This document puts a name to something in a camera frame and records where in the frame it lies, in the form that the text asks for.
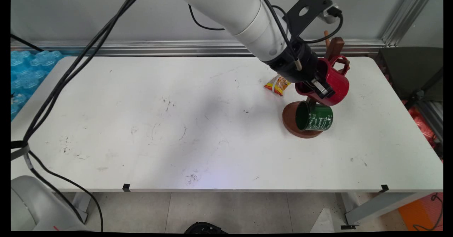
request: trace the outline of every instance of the black cable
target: black cable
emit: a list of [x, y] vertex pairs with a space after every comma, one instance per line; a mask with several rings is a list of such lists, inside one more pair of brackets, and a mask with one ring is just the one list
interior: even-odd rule
[[[136, 0], [131, 0], [127, 5], [126, 8], [123, 10], [118, 11], [120, 13], [119, 16], [121, 16]], [[108, 29], [106, 31], [106, 34], [104, 37], [100, 40], [99, 44], [97, 45], [96, 49], [94, 52], [84, 61], [83, 64], [81, 64], [64, 82], [62, 85], [60, 85], [59, 89], [56, 91], [55, 95], [52, 98], [52, 102], [50, 103], [50, 106], [48, 107], [46, 113], [42, 117], [42, 119], [39, 121], [38, 124], [30, 131], [30, 133], [26, 136], [27, 138], [31, 137], [33, 133], [41, 126], [41, 124], [47, 119], [48, 115], [52, 111], [53, 106], [55, 105], [58, 96], [60, 95], [61, 91], [63, 88], [91, 61], [91, 59], [95, 56], [97, 51], [101, 48], [101, 46], [104, 44], [105, 40], [107, 39], [107, 36], [109, 35], [111, 29], [115, 25], [116, 21], [118, 20], [119, 16], [113, 17], [108, 24], [105, 25], [105, 27], [98, 33], [99, 36], [96, 36], [94, 39], [99, 38], [103, 32], [105, 32], [105, 28]]]
[[199, 27], [206, 29], [206, 30], [225, 30], [223, 28], [209, 28], [209, 27], [201, 25], [199, 22], [197, 22], [197, 20], [194, 17], [194, 12], [192, 11], [192, 6], [190, 4], [188, 4], [188, 5], [189, 5], [190, 15], [192, 16], [192, 19]]
[[50, 184], [49, 181], [47, 181], [46, 179], [44, 179], [34, 168], [30, 169], [30, 171], [36, 176], [37, 179], [41, 180], [42, 182], [44, 182], [44, 184], [46, 184], [48, 187], [50, 187], [54, 192], [56, 192], [58, 195], [60, 195], [60, 197], [69, 205], [69, 207], [74, 211], [74, 213], [76, 214], [77, 218], [82, 222], [82, 224], [84, 223], [84, 221], [82, 220], [82, 217], [80, 216], [79, 212], [76, 210], [76, 208], [74, 207], [74, 205], [60, 192], [60, 190], [58, 190], [56, 187], [54, 187], [52, 184]]
[[[95, 38], [84, 48], [84, 50], [82, 51], [82, 53], [78, 56], [78, 58], [76, 58], [76, 60], [74, 61], [74, 63], [71, 65], [71, 67], [66, 71], [66, 73], [63, 75], [63, 77], [61, 77], [61, 79], [59, 80], [59, 82], [57, 83], [57, 85], [54, 87], [54, 89], [52, 90], [51, 94], [49, 95], [49, 97], [47, 97], [46, 101], [44, 102], [44, 104], [41, 106], [40, 110], [38, 111], [38, 113], [36, 114], [36, 116], [34, 117], [32, 123], [30, 124], [29, 126], [29, 129], [27, 130], [25, 136], [24, 136], [24, 140], [28, 140], [31, 135], [34, 133], [34, 131], [37, 130], [37, 128], [44, 122], [45, 118], [42, 118], [41, 121], [39, 122], [39, 125], [38, 126], [35, 126], [37, 120], [39, 119], [39, 117], [41, 116], [41, 114], [43, 113], [43, 111], [45, 110], [45, 108], [47, 108], [48, 104], [50, 103], [50, 100], [52, 100], [52, 107], [53, 105], [55, 104], [55, 101], [56, 101], [56, 98], [58, 98], [58, 95], [60, 94], [61, 90], [63, 89], [63, 87], [68, 83], [69, 80], [71, 80], [75, 75], [74, 74], [77, 74], [79, 71], [81, 71], [81, 68], [85, 67], [89, 61], [93, 58], [93, 56], [97, 53], [97, 51], [100, 49], [100, 47], [102, 46], [102, 44], [105, 42], [105, 40], [107, 39], [109, 33], [111, 32], [111, 30], [113, 29], [113, 26], [115, 25], [116, 21], [118, 20], [118, 18], [124, 13], [124, 11], [126, 11], [127, 8], [129, 8], [136, 0], [126, 0], [123, 5], [121, 6], [120, 10], [118, 11], [118, 13], [108, 22], [108, 24], [106, 24], [104, 26], [104, 28], [95, 36]], [[69, 76], [71, 74], [71, 72], [74, 70], [74, 68], [77, 66], [77, 64], [81, 61], [81, 59], [86, 55], [86, 53], [89, 51], [89, 49], [96, 43], [96, 41], [99, 39], [99, 37], [101, 35], [104, 35], [104, 37], [102, 37], [101, 41], [99, 42], [97, 48], [95, 49], [94, 53], [88, 58], [86, 59], [86, 61], [84, 61], [84, 63], [76, 70], [76, 73], [74, 73], [73, 75]], [[50, 113], [50, 110], [52, 108], [50, 107], [49, 110], [47, 111], [46, 113], [46, 117], [48, 116], [48, 114]], [[57, 176], [61, 179], [64, 179], [68, 182], [70, 182], [71, 184], [74, 184], [76, 185], [77, 187], [81, 188], [82, 190], [84, 190], [84, 192], [88, 193], [90, 196], [91, 193], [89, 193], [86, 189], [84, 189], [83, 187], [77, 185], [75, 182], [63, 177], [63, 176], [60, 176], [58, 174], [55, 174], [53, 172], [50, 172], [47, 168], [45, 168], [45, 166], [42, 164], [42, 162], [39, 160], [39, 158], [37, 158], [36, 155], [34, 155], [31, 151], [30, 151], [30, 154], [38, 161], [38, 163], [43, 167], [43, 169], [54, 175], [54, 176]], [[58, 190], [56, 189], [52, 184], [50, 184], [50, 182], [48, 182], [46, 179], [44, 179], [44, 177], [42, 177], [38, 172], [36, 172], [36, 170], [33, 168], [33, 166], [31, 165], [31, 162], [29, 161], [29, 158], [28, 158], [28, 155], [26, 154], [26, 161], [30, 164], [31, 166], [31, 169], [30, 171], [36, 176], [36, 178], [38, 178], [39, 180], [41, 180], [42, 182], [44, 182], [46, 185], [48, 185], [48, 187], [50, 187], [52, 190], [54, 190], [58, 195], [60, 195], [62, 197], [62, 199], [69, 205], [69, 207], [74, 211], [74, 213], [76, 213], [76, 216], [77, 218], [82, 221], [81, 219], [81, 216], [80, 214], [78, 213], [78, 211], [74, 208], [74, 206], [72, 205], [72, 203], [70, 201], [68, 201], [68, 199], [66, 197], [63, 196], [63, 194]], [[100, 215], [100, 218], [101, 218], [101, 230], [103, 231], [103, 218], [102, 218], [102, 212], [101, 212], [101, 208], [99, 206], [99, 203], [97, 203], [97, 201], [95, 201], [95, 203], [97, 204], [98, 206], [98, 209], [99, 209], [99, 215]]]
[[283, 14], [283, 17], [285, 17], [285, 19], [286, 19], [286, 26], [288, 27], [288, 32], [289, 32], [289, 34], [291, 34], [291, 24], [289, 23], [289, 18], [288, 18], [288, 15], [286, 14], [286, 12], [277, 5], [272, 5], [272, 7], [280, 10], [280, 12]]
[[317, 40], [305, 40], [305, 43], [312, 44], [312, 43], [321, 42], [321, 41], [324, 41], [324, 40], [332, 37], [333, 35], [335, 35], [341, 29], [341, 26], [343, 26], [343, 15], [338, 14], [338, 17], [340, 18], [340, 23], [338, 24], [338, 27], [332, 33], [330, 33], [329, 35], [327, 35], [325, 37], [317, 39]]
[[67, 181], [67, 182], [73, 184], [74, 186], [80, 188], [81, 190], [83, 190], [84, 192], [86, 192], [87, 194], [89, 194], [89, 196], [91, 196], [91, 198], [93, 199], [94, 203], [95, 203], [96, 206], [97, 206], [97, 210], [99, 211], [99, 216], [100, 216], [100, 218], [101, 218], [101, 232], [103, 232], [103, 231], [104, 231], [104, 219], [103, 219], [103, 217], [102, 217], [101, 207], [99, 206], [99, 203], [97, 202], [97, 200], [96, 200], [96, 198], [94, 197], [94, 195], [93, 195], [92, 193], [88, 192], [86, 189], [84, 189], [81, 185], [79, 185], [79, 184], [73, 182], [72, 180], [67, 179], [67, 178], [65, 178], [65, 177], [63, 177], [63, 176], [61, 176], [61, 175], [58, 175], [58, 174], [56, 174], [56, 173], [50, 171], [49, 169], [47, 169], [47, 167], [44, 166], [44, 164], [41, 162], [41, 160], [40, 160], [33, 152], [29, 151], [29, 154], [30, 154], [30, 155], [38, 162], [38, 164], [41, 166], [41, 168], [44, 169], [44, 171], [46, 171], [48, 174], [51, 174], [51, 175], [53, 175], [53, 176], [55, 176], [55, 177], [59, 177], [60, 179], [65, 180], [65, 181]]
[[291, 46], [291, 43], [289, 42], [285, 31], [283, 30], [282, 24], [280, 23], [279, 18], [277, 17], [277, 14], [275, 14], [274, 8], [272, 8], [272, 5], [270, 4], [269, 0], [263, 0], [263, 1], [264, 1], [264, 3], [266, 3], [267, 8], [269, 8], [270, 13], [272, 14], [275, 22], [277, 23], [277, 26], [279, 27], [280, 33], [281, 33], [283, 39], [285, 40], [286, 46], [288, 47], [291, 55], [293, 56], [294, 61], [298, 61], [299, 59], [297, 58], [297, 54], [294, 51], [293, 47]]
[[437, 219], [437, 222], [430, 229], [427, 229], [426, 227], [423, 227], [421, 225], [412, 225], [417, 231], [420, 232], [420, 230], [417, 227], [421, 227], [421, 228], [425, 229], [426, 231], [432, 231], [432, 230], [434, 230], [437, 227], [437, 225], [439, 224], [440, 220], [442, 219], [442, 215], [443, 215], [443, 201], [437, 196], [437, 193], [435, 193], [435, 194], [433, 194], [431, 196], [431, 201], [435, 201], [436, 198], [440, 201], [440, 204], [442, 205], [440, 207], [440, 215], [439, 215], [439, 218]]
[[[135, 3], [136, 0], [126, 0], [125, 3], [123, 4], [123, 6], [126, 4], [126, 8], [123, 9], [123, 7], [120, 9], [120, 15], [122, 15], [133, 3]], [[56, 101], [56, 98], [58, 98], [58, 95], [60, 94], [61, 90], [63, 89], [63, 87], [68, 83], [67, 82], [67, 77], [69, 76], [69, 74], [71, 74], [71, 72], [73, 72], [73, 70], [75, 69], [75, 67], [77, 66], [77, 64], [81, 61], [81, 59], [86, 55], [86, 53], [89, 51], [90, 48], [92, 48], [92, 46], [96, 43], [96, 41], [107, 31], [107, 29], [110, 27], [110, 25], [112, 24], [112, 22], [115, 20], [117, 16], [115, 15], [97, 34], [96, 36], [91, 40], [91, 42], [89, 42], [89, 44], [84, 48], [84, 50], [82, 51], [82, 53], [76, 58], [76, 60], [73, 62], [73, 64], [71, 65], [71, 67], [69, 67], [69, 69], [66, 71], [66, 73], [63, 75], [63, 77], [61, 77], [61, 79], [58, 81], [57, 85], [54, 87], [54, 89], [52, 90], [52, 92], [50, 93], [50, 95], [47, 97], [46, 101], [43, 103], [43, 105], [41, 106], [41, 108], [39, 109], [39, 111], [37, 112], [37, 114], [35, 115], [35, 117], [33, 118], [32, 120], [32, 123], [30, 124], [29, 128], [27, 129], [27, 132], [25, 133], [25, 136], [24, 136], [24, 141], [28, 141], [28, 139], [31, 137], [31, 135], [38, 129], [38, 127], [45, 121], [45, 119], [47, 118], [47, 116], [49, 115], [50, 113], [50, 110], [52, 109], [51, 107], [53, 107], [53, 105], [55, 104], [55, 101]], [[77, 74], [78, 72], [80, 72], [88, 63], [89, 61], [91, 61], [92, 57], [97, 53], [97, 51], [100, 49], [100, 47], [98, 46], [94, 53], [84, 61], [84, 63], [79, 66], [79, 68], [76, 70], [75, 73], [73, 73], [73, 75], [71, 76], [71, 79], [75, 76], [75, 74]], [[38, 125], [36, 125], [36, 122], [38, 121], [38, 119], [41, 117], [42, 113], [44, 112], [44, 110], [47, 108], [47, 106], [49, 105], [50, 101], [51, 100], [54, 100], [51, 107], [49, 107], [49, 109], [47, 110], [47, 113], [44, 115], [44, 117], [41, 119], [41, 121], [39, 122]]]
[[31, 43], [28, 42], [27, 40], [23, 40], [23, 39], [19, 38], [18, 36], [14, 35], [14, 34], [12, 34], [12, 33], [10, 33], [10, 35], [11, 35], [11, 38], [17, 40], [18, 42], [20, 42], [20, 43], [22, 43], [22, 44], [25, 44], [25, 45], [27, 45], [27, 46], [33, 48], [34, 50], [37, 50], [37, 51], [39, 51], [39, 52], [44, 51], [44, 50], [42, 50], [41, 48], [39, 48], [39, 47], [37, 47], [37, 46], [31, 44]]
[[[272, 5], [272, 7], [280, 10], [280, 12], [283, 13], [283, 16], [286, 19], [286, 23], [288, 24], [288, 30], [291, 32], [291, 25], [290, 25], [289, 18], [288, 18], [288, 15], [286, 14], [286, 12], [281, 7], [279, 7], [277, 5]], [[342, 14], [338, 14], [338, 16], [340, 17], [340, 23], [338, 24], [338, 27], [331, 34], [329, 34], [329, 35], [327, 35], [325, 37], [322, 37], [320, 39], [317, 39], [317, 40], [303, 40], [302, 39], [302, 41], [304, 41], [307, 44], [312, 44], [312, 43], [317, 43], [317, 42], [324, 41], [324, 40], [332, 37], [333, 35], [335, 35], [341, 29], [341, 27], [343, 26], [343, 15]]]

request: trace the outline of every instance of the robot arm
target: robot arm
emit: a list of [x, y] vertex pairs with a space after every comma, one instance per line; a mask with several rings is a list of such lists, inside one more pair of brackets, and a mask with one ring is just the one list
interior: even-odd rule
[[[293, 19], [283, 20], [276, 16], [286, 32], [291, 48], [285, 43], [282, 32], [264, 0], [185, 1], [222, 25], [254, 56], [288, 81], [306, 83], [321, 98], [335, 93], [316, 73], [317, 55], [299, 38], [299, 34], [316, 16], [327, 23], [337, 20], [341, 11], [330, 0], [299, 0], [288, 12], [288, 17], [292, 14]], [[309, 6], [309, 12], [299, 16], [300, 9], [306, 6]]]
[[[262, 0], [185, 1], [222, 25], [261, 61], [276, 58], [286, 48], [277, 23]], [[287, 30], [286, 22], [281, 18], [280, 23]]]

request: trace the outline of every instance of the table leg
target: table leg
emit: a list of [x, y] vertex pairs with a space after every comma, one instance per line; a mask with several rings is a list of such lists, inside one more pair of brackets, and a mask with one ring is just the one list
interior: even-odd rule
[[86, 192], [76, 192], [76, 195], [74, 196], [73, 205], [79, 212], [84, 224], [86, 223], [86, 218], [88, 217], [86, 209], [88, 209], [90, 200], [91, 196], [89, 196]]
[[357, 202], [351, 199], [350, 193], [342, 194], [346, 208], [346, 222], [348, 225], [359, 225], [361, 222], [384, 215], [429, 194], [418, 192], [384, 192], [359, 206], [357, 206]]

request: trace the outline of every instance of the gray wall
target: gray wall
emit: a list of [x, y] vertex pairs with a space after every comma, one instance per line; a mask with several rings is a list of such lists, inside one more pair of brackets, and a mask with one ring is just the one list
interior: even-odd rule
[[[117, 12], [124, 0], [11, 0], [11, 32], [26, 40], [90, 40]], [[298, 0], [270, 0], [286, 11]], [[402, 0], [333, 0], [343, 10], [344, 39], [377, 39]], [[205, 26], [216, 23], [195, 11]], [[302, 33], [317, 39], [336, 24], [316, 19]], [[191, 20], [183, 0], [138, 0], [120, 18], [109, 40], [222, 40], [227, 32], [204, 30]]]
[[398, 46], [443, 48], [443, 0], [429, 0]]

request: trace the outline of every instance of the yellow snack packet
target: yellow snack packet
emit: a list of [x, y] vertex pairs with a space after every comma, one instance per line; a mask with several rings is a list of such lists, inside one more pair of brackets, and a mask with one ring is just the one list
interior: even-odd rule
[[283, 91], [289, 86], [289, 84], [291, 84], [291, 82], [287, 81], [284, 77], [277, 75], [267, 82], [264, 88], [271, 90], [277, 95], [283, 96]]

